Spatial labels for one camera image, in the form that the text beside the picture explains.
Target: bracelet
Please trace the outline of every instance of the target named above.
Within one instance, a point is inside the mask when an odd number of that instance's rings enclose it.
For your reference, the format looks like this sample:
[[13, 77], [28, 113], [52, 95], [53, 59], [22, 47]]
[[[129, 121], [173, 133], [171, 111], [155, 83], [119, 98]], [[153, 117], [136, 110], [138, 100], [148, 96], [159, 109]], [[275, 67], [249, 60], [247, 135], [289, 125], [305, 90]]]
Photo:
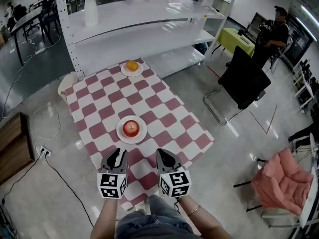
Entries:
[[190, 213], [190, 215], [187, 215], [187, 216], [188, 216], [188, 217], [191, 216], [194, 212], [196, 212], [196, 211], [199, 209], [199, 207], [200, 207], [200, 205], [199, 205], [194, 211], [192, 211], [192, 212]]

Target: apple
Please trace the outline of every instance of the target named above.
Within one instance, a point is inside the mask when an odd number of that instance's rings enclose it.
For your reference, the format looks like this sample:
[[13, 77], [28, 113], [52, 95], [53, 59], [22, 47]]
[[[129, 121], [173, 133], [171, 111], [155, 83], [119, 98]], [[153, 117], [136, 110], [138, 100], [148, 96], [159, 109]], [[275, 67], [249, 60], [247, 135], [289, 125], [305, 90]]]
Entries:
[[123, 133], [127, 137], [137, 136], [140, 132], [139, 124], [134, 120], [128, 120], [123, 125]]

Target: checkered tablecloth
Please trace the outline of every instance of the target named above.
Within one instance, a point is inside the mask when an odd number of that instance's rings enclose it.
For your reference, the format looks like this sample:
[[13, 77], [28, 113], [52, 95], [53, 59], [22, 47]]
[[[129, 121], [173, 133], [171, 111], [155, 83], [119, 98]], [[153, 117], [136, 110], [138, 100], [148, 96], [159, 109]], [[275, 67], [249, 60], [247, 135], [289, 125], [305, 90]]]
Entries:
[[[117, 64], [65, 90], [73, 120], [97, 169], [112, 149], [128, 151], [124, 210], [158, 190], [156, 149], [176, 153], [189, 167], [214, 140], [168, 85], [141, 58], [136, 61], [144, 66], [137, 77], [123, 75]], [[128, 115], [139, 116], [147, 124], [148, 133], [138, 144], [123, 143], [116, 134], [117, 123]]]

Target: shelf board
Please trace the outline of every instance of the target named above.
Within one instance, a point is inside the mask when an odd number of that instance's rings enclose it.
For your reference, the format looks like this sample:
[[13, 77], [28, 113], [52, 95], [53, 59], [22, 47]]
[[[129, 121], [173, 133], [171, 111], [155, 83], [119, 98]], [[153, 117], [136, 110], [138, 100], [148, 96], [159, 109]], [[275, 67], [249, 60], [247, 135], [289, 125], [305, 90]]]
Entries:
[[204, 59], [205, 56], [192, 46], [143, 58], [160, 78], [164, 78], [186, 67], [197, 64]]
[[127, 59], [212, 41], [214, 37], [186, 21], [161, 22], [123, 28], [75, 44], [85, 75]]
[[99, 24], [86, 27], [84, 11], [69, 15], [74, 43], [122, 27], [160, 20], [217, 18], [224, 15], [192, 0], [125, 0], [98, 6]]

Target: white vase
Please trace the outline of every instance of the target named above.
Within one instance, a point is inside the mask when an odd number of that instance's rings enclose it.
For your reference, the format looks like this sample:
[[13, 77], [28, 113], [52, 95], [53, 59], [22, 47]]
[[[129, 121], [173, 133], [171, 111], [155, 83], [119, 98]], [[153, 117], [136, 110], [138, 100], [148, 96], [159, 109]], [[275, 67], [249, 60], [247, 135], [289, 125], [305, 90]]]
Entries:
[[95, 0], [85, 0], [85, 26], [96, 26], [99, 23], [98, 7]]

